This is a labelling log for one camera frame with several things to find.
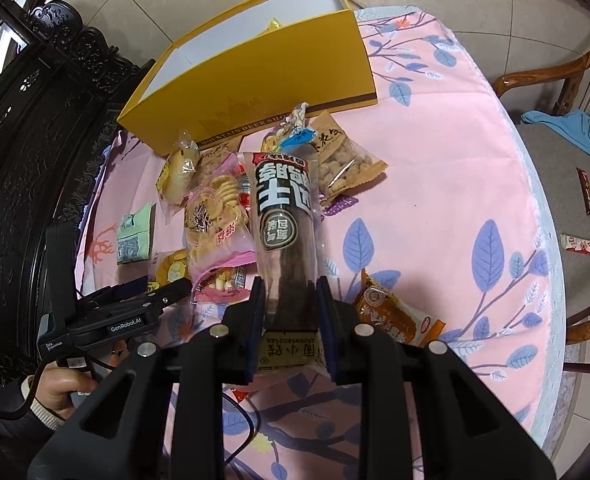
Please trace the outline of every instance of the gray seat cushion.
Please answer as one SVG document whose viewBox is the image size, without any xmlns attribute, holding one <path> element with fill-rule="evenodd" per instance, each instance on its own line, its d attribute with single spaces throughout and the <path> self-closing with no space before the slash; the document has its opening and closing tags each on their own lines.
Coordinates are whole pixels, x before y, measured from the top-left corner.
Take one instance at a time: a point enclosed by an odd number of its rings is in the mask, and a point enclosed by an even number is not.
<svg viewBox="0 0 590 480">
<path fill-rule="evenodd" d="M 576 169 L 585 170 L 590 182 L 590 155 L 543 124 L 519 124 L 517 130 L 544 187 L 557 240 L 561 233 L 590 238 L 590 216 Z M 561 254 L 566 313 L 571 316 L 590 306 L 590 256 L 565 250 Z"/>
</svg>

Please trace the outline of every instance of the green snack packet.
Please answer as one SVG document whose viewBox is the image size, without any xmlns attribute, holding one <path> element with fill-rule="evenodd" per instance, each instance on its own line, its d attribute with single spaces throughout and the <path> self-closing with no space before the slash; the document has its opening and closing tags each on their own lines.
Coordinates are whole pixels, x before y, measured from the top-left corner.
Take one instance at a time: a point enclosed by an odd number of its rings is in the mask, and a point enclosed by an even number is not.
<svg viewBox="0 0 590 480">
<path fill-rule="evenodd" d="M 135 214 L 122 217 L 117 230 L 117 264 L 148 260 L 150 257 L 150 223 L 153 203 Z"/>
</svg>

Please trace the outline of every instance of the pink tablecloth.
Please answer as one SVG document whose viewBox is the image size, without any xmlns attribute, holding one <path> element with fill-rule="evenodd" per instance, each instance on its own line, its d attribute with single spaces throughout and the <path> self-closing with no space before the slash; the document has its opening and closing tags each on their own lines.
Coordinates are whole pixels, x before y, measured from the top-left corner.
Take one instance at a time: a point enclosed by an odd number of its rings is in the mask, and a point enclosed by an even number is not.
<svg viewBox="0 0 590 480">
<path fill-rule="evenodd" d="M 389 168 L 327 210 L 323 272 L 336 297 L 350 300 L 365 267 L 406 303 L 443 319 L 444 341 L 528 430 L 542 391 L 550 280 L 535 200 L 505 114 L 453 34 L 430 15 L 375 19 L 360 30 L 379 104 L 334 117 Z M 247 137 L 242 150 L 258 149 L 263 135 Z M 115 152 L 88 229 L 84 291 L 147 270 L 146 263 L 116 266 L 115 230 L 123 214 L 155 200 L 163 161 L 132 136 Z M 154 250 L 180 248 L 181 230 L 181 215 L 169 226 L 158 215 Z M 216 322 L 224 308 L 201 304 L 196 325 Z M 169 309 L 157 336 L 167 341 L 194 330 Z M 261 433 L 228 468 L 231 478 L 357 477 L 358 386 L 337 388 L 304 370 L 249 399 L 243 405 L 261 412 Z M 225 409 L 232 451 L 246 426 Z"/>
</svg>

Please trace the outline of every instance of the metal bolt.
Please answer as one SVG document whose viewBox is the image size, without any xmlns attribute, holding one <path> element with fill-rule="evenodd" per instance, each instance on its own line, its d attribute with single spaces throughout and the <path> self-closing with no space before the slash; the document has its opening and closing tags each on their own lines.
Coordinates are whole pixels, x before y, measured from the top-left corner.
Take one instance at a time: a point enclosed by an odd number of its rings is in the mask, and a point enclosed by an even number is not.
<svg viewBox="0 0 590 480">
<path fill-rule="evenodd" d="M 229 327 L 222 323 L 217 323 L 217 325 L 210 327 L 209 334 L 211 334 L 213 337 L 225 337 L 229 335 Z"/>
<path fill-rule="evenodd" d="M 142 357 L 151 357 L 155 352 L 157 352 L 155 343 L 146 342 L 137 347 L 137 353 Z"/>
<path fill-rule="evenodd" d="M 373 335 L 375 333 L 373 326 L 367 323 L 355 325 L 354 330 L 357 335 L 361 335 L 362 337 L 368 337 L 369 335 Z"/>
<path fill-rule="evenodd" d="M 448 350 L 448 347 L 444 341 L 435 340 L 428 343 L 428 350 L 433 352 L 435 355 L 444 355 Z"/>
</svg>

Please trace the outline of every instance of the blue cloth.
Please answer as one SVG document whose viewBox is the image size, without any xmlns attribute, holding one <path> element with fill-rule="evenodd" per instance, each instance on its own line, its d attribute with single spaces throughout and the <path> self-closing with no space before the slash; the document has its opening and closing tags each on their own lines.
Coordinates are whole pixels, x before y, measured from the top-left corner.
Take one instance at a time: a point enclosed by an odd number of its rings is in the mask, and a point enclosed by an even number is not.
<svg viewBox="0 0 590 480">
<path fill-rule="evenodd" d="M 533 110 L 521 116 L 522 123 L 545 124 L 590 155 L 590 114 L 572 110 L 563 117 Z"/>
</svg>

